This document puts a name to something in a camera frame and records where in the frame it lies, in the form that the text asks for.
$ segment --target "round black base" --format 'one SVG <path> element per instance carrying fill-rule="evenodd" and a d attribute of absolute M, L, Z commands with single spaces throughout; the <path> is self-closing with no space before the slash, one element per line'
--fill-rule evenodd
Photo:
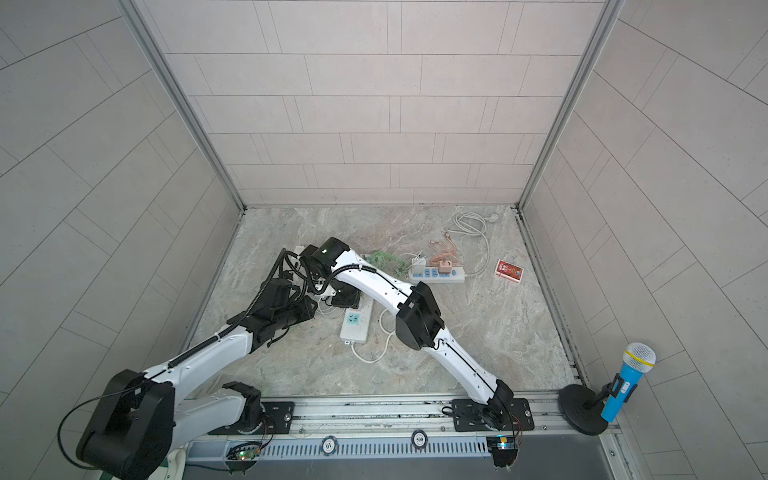
<path fill-rule="evenodd" d="M 585 435 L 600 435 L 608 427 L 608 422 L 600 416 L 603 411 L 602 402 L 591 409 L 584 407 L 594 397 L 594 392 L 582 385 L 566 386 L 558 396 L 560 412 L 573 428 Z"/>

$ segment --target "black mounting plate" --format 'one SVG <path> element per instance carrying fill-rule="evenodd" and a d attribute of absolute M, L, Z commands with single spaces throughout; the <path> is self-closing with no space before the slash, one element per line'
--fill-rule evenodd
<path fill-rule="evenodd" d="M 295 404 L 293 402 L 262 402 L 261 404 L 264 407 L 264 412 L 270 416 L 274 422 L 267 422 L 266 423 L 266 434 L 272 435 L 273 433 L 275 435 L 285 435 L 290 430 L 290 423 L 293 420 L 293 407 Z M 286 415 L 289 415 L 291 420 L 288 420 L 286 422 L 285 418 Z M 264 424 L 262 424 L 258 429 L 254 430 L 250 435 L 254 436 L 263 436 L 264 435 Z M 208 432 L 208 435 L 242 435 L 241 433 L 238 433 L 237 430 L 234 428 L 231 428 L 229 425 L 224 427 L 219 427 L 218 429 L 211 430 Z"/>
<path fill-rule="evenodd" d="M 479 418 L 478 407 L 482 407 L 470 399 L 453 399 L 451 408 L 453 409 L 453 428 L 457 432 L 494 432 Z M 520 430 L 527 432 L 535 428 L 533 417 L 527 416 L 525 412 L 531 411 L 527 399 L 515 398 L 514 402 L 508 406 L 509 415 L 517 417 L 520 422 Z"/>

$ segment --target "yellow ring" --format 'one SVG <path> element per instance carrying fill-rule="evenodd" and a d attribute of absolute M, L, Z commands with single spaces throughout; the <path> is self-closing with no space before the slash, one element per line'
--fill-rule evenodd
<path fill-rule="evenodd" d="M 632 357 L 633 359 L 637 360 L 638 362 L 640 362 L 640 363 L 642 363 L 644 365 L 655 366 L 653 363 L 648 363 L 648 362 L 646 362 L 643 359 L 638 359 L 636 356 L 632 355 L 629 350 L 625 350 L 624 353 L 626 353 L 627 355 L 629 355 L 630 357 Z"/>

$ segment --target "red and white box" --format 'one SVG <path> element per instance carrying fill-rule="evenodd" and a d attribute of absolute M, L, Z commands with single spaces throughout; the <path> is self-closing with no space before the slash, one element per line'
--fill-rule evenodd
<path fill-rule="evenodd" d="M 496 275 L 507 280 L 512 280 L 515 283 L 520 283 L 520 279 L 523 277 L 523 269 L 521 266 L 512 265 L 504 260 L 499 260 L 496 263 Z"/>

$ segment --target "robotic arm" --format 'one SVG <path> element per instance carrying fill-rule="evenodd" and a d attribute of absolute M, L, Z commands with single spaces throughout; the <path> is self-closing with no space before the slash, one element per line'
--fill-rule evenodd
<path fill-rule="evenodd" d="M 294 284 L 294 275 L 301 286 Z M 429 286 L 397 280 L 331 237 L 300 255 L 283 250 L 249 307 L 209 339 L 145 372 L 124 370 L 113 377 L 98 397 L 77 457 L 123 480 L 143 480 L 169 451 L 213 429 L 256 430 L 263 416 L 260 392 L 251 386 L 231 382 L 212 396 L 186 397 L 229 363 L 312 319 L 317 303 L 307 292 L 322 296 L 334 284 L 352 286 L 381 303 L 396 316 L 397 337 L 435 357 L 462 384 L 487 425 L 511 427 L 508 407 L 514 394 L 456 342 Z M 285 333 L 274 339 L 279 330 Z"/>

